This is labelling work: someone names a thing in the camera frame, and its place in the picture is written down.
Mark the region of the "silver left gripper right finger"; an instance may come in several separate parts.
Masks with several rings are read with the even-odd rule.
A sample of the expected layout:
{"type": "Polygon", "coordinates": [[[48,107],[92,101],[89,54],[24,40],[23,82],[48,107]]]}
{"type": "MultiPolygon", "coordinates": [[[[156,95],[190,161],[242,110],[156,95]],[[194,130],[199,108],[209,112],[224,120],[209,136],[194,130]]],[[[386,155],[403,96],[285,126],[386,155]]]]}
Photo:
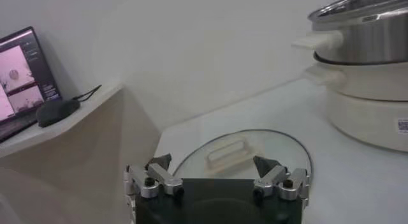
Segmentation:
{"type": "Polygon", "coordinates": [[[290,172],[277,160],[260,156],[253,157],[259,179],[254,180],[253,196],[263,200],[274,193],[283,200],[309,200],[310,175],[306,168],[296,168],[290,172]]]}

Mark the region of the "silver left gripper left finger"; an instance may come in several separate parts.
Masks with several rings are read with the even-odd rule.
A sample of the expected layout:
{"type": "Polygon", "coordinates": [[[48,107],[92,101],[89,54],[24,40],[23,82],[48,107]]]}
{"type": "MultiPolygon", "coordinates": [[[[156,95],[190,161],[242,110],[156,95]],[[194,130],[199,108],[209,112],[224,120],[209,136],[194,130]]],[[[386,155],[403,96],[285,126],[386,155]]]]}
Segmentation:
{"type": "Polygon", "coordinates": [[[144,167],[127,165],[123,174],[124,194],[127,197],[139,195],[147,199],[156,198],[162,187],[165,195],[174,198],[183,196],[183,180],[168,172],[171,161],[171,154],[168,153],[150,159],[144,167]]]}

